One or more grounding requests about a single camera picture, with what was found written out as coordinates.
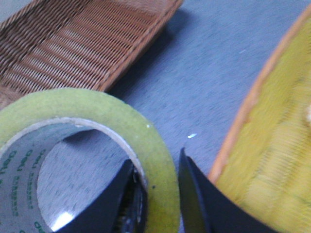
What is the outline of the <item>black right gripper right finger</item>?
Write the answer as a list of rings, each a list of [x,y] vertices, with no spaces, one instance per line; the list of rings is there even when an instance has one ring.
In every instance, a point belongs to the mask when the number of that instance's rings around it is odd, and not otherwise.
[[[221,193],[195,162],[180,151],[178,182],[186,233],[275,233]]]

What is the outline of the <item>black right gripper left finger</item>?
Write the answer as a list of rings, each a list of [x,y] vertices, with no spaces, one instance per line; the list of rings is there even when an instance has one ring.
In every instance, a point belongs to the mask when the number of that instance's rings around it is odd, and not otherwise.
[[[107,188],[57,233],[143,233],[148,194],[131,160],[125,160]]]

